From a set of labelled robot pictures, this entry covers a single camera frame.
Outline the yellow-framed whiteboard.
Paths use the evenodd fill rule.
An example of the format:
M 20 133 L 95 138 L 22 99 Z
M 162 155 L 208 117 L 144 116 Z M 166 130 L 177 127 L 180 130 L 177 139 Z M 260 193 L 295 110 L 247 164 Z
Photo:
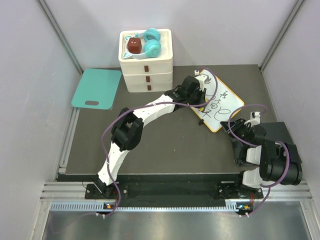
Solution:
M 226 122 L 234 110 L 245 105 L 224 82 L 214 73 L 207 69 L 197 69 L 201 74 L 207 74 L 211 78 L 210 83 L 205 85 L 205 100 L 209 103 L 204 111 L 198 108 L 192 108 L 194 113 L 203 121 L 209 130 L 213 133 L 222 128 L 220 122 Z

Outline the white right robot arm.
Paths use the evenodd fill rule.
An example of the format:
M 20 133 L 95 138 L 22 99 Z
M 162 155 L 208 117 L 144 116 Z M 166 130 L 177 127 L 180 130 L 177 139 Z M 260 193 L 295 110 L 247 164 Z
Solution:
M 251 125 L 244 118 L 221 125 L 230 136 L 235 164 L 238 167 L 259 166 L 266 182 L 276 182 L 285 172 L 288 150 L 289 165 L 282 185 L 298 185 L 303 178 L 302 160 L 284 122 Z

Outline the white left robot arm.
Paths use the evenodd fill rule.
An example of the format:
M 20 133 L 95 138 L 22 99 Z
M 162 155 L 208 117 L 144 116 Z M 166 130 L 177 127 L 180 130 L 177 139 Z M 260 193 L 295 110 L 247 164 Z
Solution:
M 109 150 L 104 144 L 107 132 L 101 136 L 105 162 L 94 180 L 97 194 L 105 199 L 113 194 L 112 183 L 117 179 L 120 166 L 129 151 L 140 143 L 143 129 L 147 124 L 182 107 L 199 109 L 206 104 L 205 80 L 198 75 L 187 76 L 181 85 L 166 91 L 158 99 L 146 105 L 132 109 L 123 108 L 119 116 L 105 130 L 111 130 Z

